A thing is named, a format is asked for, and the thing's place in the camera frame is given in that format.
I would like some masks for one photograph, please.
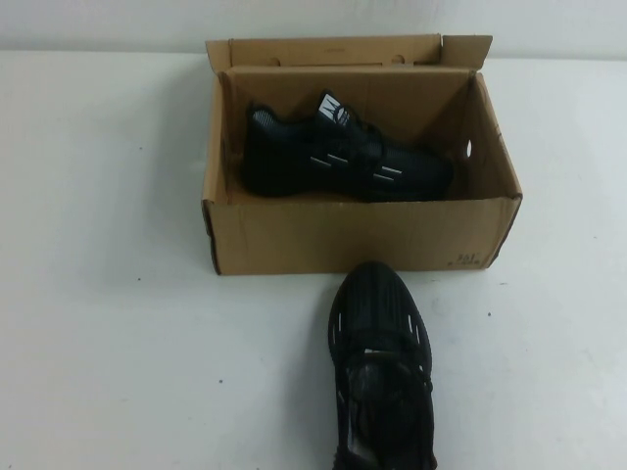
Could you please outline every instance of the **white surface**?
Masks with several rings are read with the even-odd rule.
[[[0,0],[0,48],[202,52],[206,39],[494,34],[493,53],[627,58],[624,0]]]
[[[627,65],[485,72],[525,200],[491,269],[403,274],[436,454],[623,470]],[[330,469],[342,276],[213,274],[211,79],[203,55],[0,53],[0,469]]]

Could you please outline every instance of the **open cardboard box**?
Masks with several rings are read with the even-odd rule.
[[[217,76],[202,209],[222,274],[485,268],[522,200],[483,76],[492,37],[355,37],[207,43]],[[329,194],[265,199],[238,177],[251,103],[280,118],[331,90],[384,135],[456,165],[445,201],[365,204]]]

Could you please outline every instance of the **shoe tongue label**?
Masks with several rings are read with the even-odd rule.
[[[337,110],[340,106],[340,102],[327,93],[324,95],[324,98],[322,98],[320,107],[317,110],[329,120],[337,122],[341,125],[346,125],[349,118],[348,111],[342,109],[337,115],[335,115],[335,110]]]

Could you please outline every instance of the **shoe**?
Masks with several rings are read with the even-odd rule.
[[[249,108],[241,174],[249,191],[267,197],[323,190],[367,202],[430,201],[444,198],[453,165],[386,139],[326,91],[315,116],[299,122]]]
[[[431,347],[387,265],[358,266],[329,316],[339,445],[334,470],[434,470]]]

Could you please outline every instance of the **shoe tongue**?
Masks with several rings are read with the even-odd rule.
[[[342,107],[342,104],[333,95],[324,93],[317,107],[315,119],[324,125],[346,127],[351,118],[349,112]]]

